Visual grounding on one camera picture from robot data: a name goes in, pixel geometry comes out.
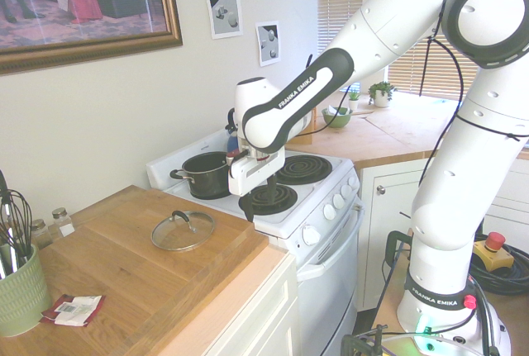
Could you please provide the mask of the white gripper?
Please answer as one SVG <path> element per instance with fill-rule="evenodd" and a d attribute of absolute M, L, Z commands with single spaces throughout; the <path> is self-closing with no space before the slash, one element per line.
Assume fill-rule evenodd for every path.
<path fill-rule="evenodd" d="M 241 210 L 249 222 L 254 221 L 250 191 L 267 180 L 268 203 L 274 204 L 277 190 L 277 177 L 274 174 L 284 166 L 284 162 L 284 148 L 264 158 L 251 157 L 249 150 L 233 150 L 227 154 L 229 191 L 241 197 Z"/>

